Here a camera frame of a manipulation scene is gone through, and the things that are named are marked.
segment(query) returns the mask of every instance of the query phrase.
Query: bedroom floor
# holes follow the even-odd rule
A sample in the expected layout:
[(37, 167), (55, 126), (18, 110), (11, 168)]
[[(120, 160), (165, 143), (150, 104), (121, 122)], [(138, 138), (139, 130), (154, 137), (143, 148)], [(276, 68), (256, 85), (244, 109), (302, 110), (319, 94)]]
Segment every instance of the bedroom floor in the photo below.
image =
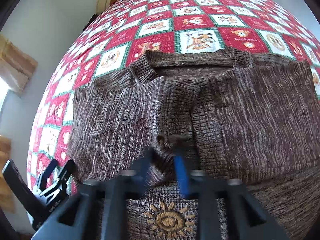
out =
[[(292, 12), (320, 40), (320, 25), (303, 0), (274, 0)], [(0, 116), (0, 133), (12, 139), (11, 158), (27, 181), (30, 131), (47, 83), (60, 59), (95, 13), (96, 0), (21, 0), (1, 34), (39, 62), (18, 98), (9, 92)], [(6, 216), (16, 231), (32, 233), (26, 212), (16, 200), (16, 213)]]

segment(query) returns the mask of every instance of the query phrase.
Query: bed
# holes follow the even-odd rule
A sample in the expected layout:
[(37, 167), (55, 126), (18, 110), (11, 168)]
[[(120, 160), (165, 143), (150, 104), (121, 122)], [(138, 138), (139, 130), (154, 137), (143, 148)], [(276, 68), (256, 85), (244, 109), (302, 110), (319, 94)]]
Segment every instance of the bed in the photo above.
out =
[[(28, 186), (33, 187), (36, 176), (55, 158), (59, 167), (47, 181), (51, 185), (68, 160), (76, 88), (127, 67), (146, 49), (199, 53), (228, 46), (307, 60), (320, 99), (320, 43), (272, 0), (117, 1), (76, 39), (48, 83), (30, 137)], [(73, 178), (68, 192), (76, 192)]]

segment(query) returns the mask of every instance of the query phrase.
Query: knit fabric texture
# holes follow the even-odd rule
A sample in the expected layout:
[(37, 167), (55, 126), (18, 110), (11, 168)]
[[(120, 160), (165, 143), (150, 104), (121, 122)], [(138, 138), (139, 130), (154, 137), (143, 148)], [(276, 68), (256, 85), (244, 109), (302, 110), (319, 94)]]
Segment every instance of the knit fabric texture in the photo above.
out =
[[(156, 149), (148, 183), (163, 185), (128, 200), (131, 239), (196, 237), (196, 201), (181, 199), (170, 182), (172, 136), (179, 135), (192, 138), (186, 157), (194, 168), (241, 179), (292, 239), (302, 239), (316, 220), (320, 114), (307, 62), (232, 48), (146, 51), (128, 68), (77, 89), (73, 114), (68, 154), (80, 181), (115, 178), (145, 146)], [(223, 201), (217, 203), (223, 213)]]

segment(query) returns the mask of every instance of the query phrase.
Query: embroidered sun design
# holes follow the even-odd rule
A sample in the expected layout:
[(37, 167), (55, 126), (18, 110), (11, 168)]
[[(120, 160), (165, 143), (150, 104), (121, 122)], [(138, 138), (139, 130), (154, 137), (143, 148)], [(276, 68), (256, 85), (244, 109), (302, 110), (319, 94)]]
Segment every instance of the embroidered sun design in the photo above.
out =
[(147, 223), (150, 224), (151, 230), (158, 231), (158, 236), (166, 235), (169, 239), (173, 237), (185, 236), (185, 231), (193, 232), (191, 228), (195, 223), (188, 219), (193, 219), (194, 214), (184, 216), (188, 210), (188, 207), (183, 207), (179, 211), (173, 210), (174, 202), (171, 202), (168, 208), (165, 203), (160, 202), (160, 208), (156, 208), (154, 205), (150, 205), (150, 208), (154, 212), (144, 213), (149, 219)]

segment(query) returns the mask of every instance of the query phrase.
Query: quilted bedspread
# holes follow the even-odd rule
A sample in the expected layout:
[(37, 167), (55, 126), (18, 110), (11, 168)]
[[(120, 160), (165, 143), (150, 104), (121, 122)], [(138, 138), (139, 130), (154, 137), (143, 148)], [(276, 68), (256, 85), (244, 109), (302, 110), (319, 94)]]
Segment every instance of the quilted bedspread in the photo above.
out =
[[(127, 67), (146, 49), (198, 53), (227, 46), (307, 60), (320, 98), (320, 43), (297, 18), (272, 0), (117, 2), (79, 36), (49, 81), (31, 132), (27, 161), (29, 188), (52, 158), (59, 161), (59, 167), (48, 179), (48, 185), (68, 160), (76, 88)], [(70, 178), (68, 192), (75, 191)]]

